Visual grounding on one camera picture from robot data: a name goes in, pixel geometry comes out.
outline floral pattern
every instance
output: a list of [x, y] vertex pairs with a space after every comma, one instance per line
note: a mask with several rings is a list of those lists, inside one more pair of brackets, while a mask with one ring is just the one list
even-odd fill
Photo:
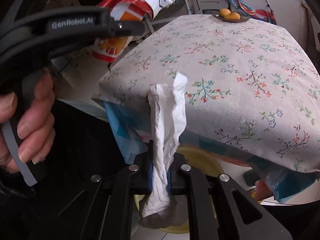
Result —
[[317, 171], [320, 75], [284, 28], [178, 17], [117, 62], [94, 98], [149, 114], [150, 85], [172, 85], [177, 72], [188, 78], [186, 132], [237, 148], [229, 158]]

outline metal rivet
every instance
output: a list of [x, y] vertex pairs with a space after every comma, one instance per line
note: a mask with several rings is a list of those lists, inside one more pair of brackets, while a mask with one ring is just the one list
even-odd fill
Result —
[[227, 174], [221, 174], [221, 175], [219, 176], [219, 179], [221, 179], [221, 180], [224, 181], [224, 182], [227, 182], [227, 181], [229, 181], [230, 177], [229, 177], [229, 175], [227, 175]]
[[191, 166], [189, 164], [183, 164], [183, 165], [181, 165], [181, 169], [184, 171], [190, 171]]
[[137, 164], [132, 164], [129, 166], [130, 171], [137, 171], [139, 169], [139, 166]]
[[98, 174], [91, 176], [91, 181], [92, 181], [92, 182], [99, 182], [100, 179], [101, 179], [101, 176], [98, 175]]

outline bolt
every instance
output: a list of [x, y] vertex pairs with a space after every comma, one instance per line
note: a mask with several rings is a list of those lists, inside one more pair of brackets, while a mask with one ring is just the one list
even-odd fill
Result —
[[221, 180], [224, 181], [224, 182], [227, 182], [227, 181], [229, 181], [230, 177], [229, 177], [229, 175], [227, 175], [227, 174], [221, 174], [221, 175], [219, 176], [219, 179], [221, 179]]
[[132, 164], [129, 166], [130, 171], [137, 171], [139, 169], [139, 166], [137, 164]]
[[92, 181], [92, 182], [99, 182], [100, 179], [101, 179], [101, 176], [98, 175], [98, 174], [91, 176], [91, 181]]
[[184, 171], [190, 171], [191, 166], [189, 164], [183, 164], [183, 165], [181, 165], [181, 169]]

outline floor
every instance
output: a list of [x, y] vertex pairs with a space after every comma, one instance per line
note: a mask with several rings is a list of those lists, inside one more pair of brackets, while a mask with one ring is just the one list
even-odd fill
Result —
[[[84, 61], [85, 64], [78, 65], [77, 62]], [[92, 92], [99, 81], [99, 79], [108, 71], [107, 64], [100, 60], [94, 59], [92, 56], [76, 57], [70, 64], [68, 64], [63, 71], [62, 77], [56, 82], [56, 90], [58, 98], [69, 99], [74, 101], [85, 102], [91, 105], [96, 104], [91, 100]], [[243, 174], [250, 168], [237, 166], [218, 160], [223, 170], [229, 174], [236, 182], [238, 182], [245, 190], [251, 189], [248, 187], [243, 179]], [[300, 194], [294, 196], [285, 205], [303, 204], [313, 202], [320, 199], [320, 182], [316, 181], [311, 187], [304, 190]], [[272, 198], [265, 199], [264, 205], [280, 205]], [[132, 240], [184, 240], [189, 239], [189, 234], [175, 235], [167, 234], [160, 230], [152, 230], [148, 228], [141, 228], [137, 224], [137, 219], [132, 226]]]

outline orange package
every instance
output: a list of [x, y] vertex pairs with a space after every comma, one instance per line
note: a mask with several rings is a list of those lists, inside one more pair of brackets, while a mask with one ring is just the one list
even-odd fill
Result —
[[[173, 2], [174, 0], [103, 0], [97, 6], [109, 8], [111, 17], [116, 21], [142, 21], [146, 13], [153, 19], [162, 8]], [[112, 63], [131, 40], [131, 36], [96, 39], [92, 54], [95, 58]]]

